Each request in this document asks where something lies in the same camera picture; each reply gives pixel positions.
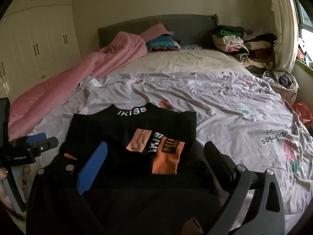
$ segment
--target laundry basket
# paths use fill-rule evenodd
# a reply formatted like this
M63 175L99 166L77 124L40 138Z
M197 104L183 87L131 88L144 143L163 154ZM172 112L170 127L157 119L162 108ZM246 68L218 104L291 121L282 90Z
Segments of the laundry basket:
M278 77L279 77L279 73L283 73L283 72L276 71L274 73L278 74ZM271 72L269 72L269 71L264 72L262 79L265 80L267 83L269 83L271 88L276 93L281 95L281 98L286 100L291 106L294 105L295 100L297 98L297 91L299 88L298 82L295 79L295 77L290 74L293 82L292 82L290 88L287 89L287 88L283 87L281 84L277 83L273 78L267 77L266 75L268 75L268 74L271 74Z

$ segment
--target gray headboard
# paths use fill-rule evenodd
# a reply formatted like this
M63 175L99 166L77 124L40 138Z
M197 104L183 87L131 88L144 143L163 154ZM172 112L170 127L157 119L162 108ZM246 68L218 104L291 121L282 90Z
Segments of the gray headboard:
M120 31L141 34L149 27L162 22L168 31L175 32L175 40L181 45L198 44L204 48L215 48L212 34L218 26L217 15L173 14L143 17L124 21L98 29L99 45L103 48L111 43Z

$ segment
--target striped pillow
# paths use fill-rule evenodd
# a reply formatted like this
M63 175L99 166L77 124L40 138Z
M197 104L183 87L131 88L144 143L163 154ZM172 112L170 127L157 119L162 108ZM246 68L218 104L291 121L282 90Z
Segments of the striped pillow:
M146 43L148 51L153 49L171 49L175 50L175 44L173 43L173 37L168 34L164 34L157 38L154 38Z

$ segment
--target white wardrobe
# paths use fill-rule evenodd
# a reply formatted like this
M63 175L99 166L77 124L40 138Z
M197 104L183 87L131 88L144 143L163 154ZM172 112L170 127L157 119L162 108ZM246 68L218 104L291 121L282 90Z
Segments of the white wardrobe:
M14 101L81 61L72 0L14 0L0 21L0 97Z

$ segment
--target white curtain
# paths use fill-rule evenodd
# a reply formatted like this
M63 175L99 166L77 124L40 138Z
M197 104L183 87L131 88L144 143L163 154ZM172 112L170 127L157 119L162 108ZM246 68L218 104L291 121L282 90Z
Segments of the white curtain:
M276 68L291 72L298 50L298 22L293 0L272 0L278 38L274 45Z

